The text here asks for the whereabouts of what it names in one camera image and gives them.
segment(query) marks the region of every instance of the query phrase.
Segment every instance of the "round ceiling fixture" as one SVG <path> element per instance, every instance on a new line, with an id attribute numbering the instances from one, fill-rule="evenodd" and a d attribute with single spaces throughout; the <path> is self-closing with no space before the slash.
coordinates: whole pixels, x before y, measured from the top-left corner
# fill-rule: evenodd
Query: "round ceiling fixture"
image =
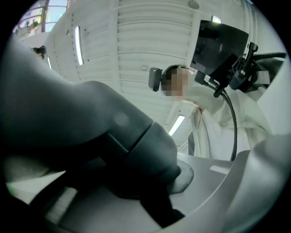
<path id="1" fill-rule="evenodd" d="M 195 10 L 199 9 L 199 4 L 196 1 L 188 1 L 188 6 Z"/>

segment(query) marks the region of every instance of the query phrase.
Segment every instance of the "ceiling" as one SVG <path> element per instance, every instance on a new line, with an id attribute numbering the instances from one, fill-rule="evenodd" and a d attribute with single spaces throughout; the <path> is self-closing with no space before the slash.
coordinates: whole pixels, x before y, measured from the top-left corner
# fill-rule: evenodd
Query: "ceiling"
<path id="1" fill-rule="evenodd" d="M 200 20 L 210 20 L 212 15 L 248 32 L 251 41 L 256 41 L 256 15 L 244 0 L 197 2 L 199 10 L 191 9 L 187 0 L 77 0 L 45 42 L 51 66 L 73 82 L 109 85 L 167 131 L 179 114 L 185 115 L 172 136 L 183 151 L 191 132 L 188 116 L 193 106 L 153 92 L 148 87 L 150 68 L 189 66 Z M 81 66 L 75 52 L 76 26 L 81 31 Z"/>

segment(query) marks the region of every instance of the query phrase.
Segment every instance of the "fluorescent light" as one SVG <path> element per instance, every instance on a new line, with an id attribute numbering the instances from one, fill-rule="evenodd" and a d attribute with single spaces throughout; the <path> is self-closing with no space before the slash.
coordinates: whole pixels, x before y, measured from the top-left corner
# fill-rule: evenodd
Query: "fluorescent light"
<path id="1" fill-rule="evenodd" d="M 213 15 L 211 16 L 211 21 L 215 23 L 220 23 L 221 24 L 221 19 L 218 18 L 217 16 Z"/>
<path id="2" fill-rule="evenodd" d="M 82 56 L 80 27 L 79 26 L 77 26 L 75 28 L 75 43 L 76 43 L 76 50 L 77 50 L 77 57 L 78 57 L 79 65 L 83 65 L 84 60 L 83 60 L 83 56 Z"/>
<path id="3" fill-rule="evenodd" d="M 177 128 L 179 128 L 180 124 L 183 122 L 184 119 L 185 119 L 185 116 L 183 115 L 178 116 L 178 119 L 176 120 L 175 124 L 173 125 L 173 127 L 171 128 L 169 132 L 170 136 L 172 136 L 176 132 Z"/>
<path id="4" fill-rule="evenodd" d="M 47 57 L 47 61 L 49 62 L 49 66 L 50 66 L 50 69 L 51 69 L 50 58 L 49 57 Z"/>

